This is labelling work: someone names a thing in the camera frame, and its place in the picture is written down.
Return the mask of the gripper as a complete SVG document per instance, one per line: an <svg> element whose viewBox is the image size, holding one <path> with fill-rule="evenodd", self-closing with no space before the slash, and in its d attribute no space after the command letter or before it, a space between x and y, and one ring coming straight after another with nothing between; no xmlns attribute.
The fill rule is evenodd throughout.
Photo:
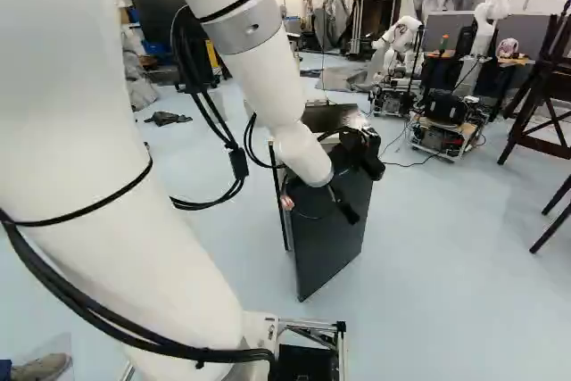
<svg viewBox="0 0 571 381"><path fill-rule="evenodd" d="M385 164L379 158L381 136L375 129L371 126L345 127L339 137L352 164L362 168L372 181L379 181L385 174Z"/></svg>

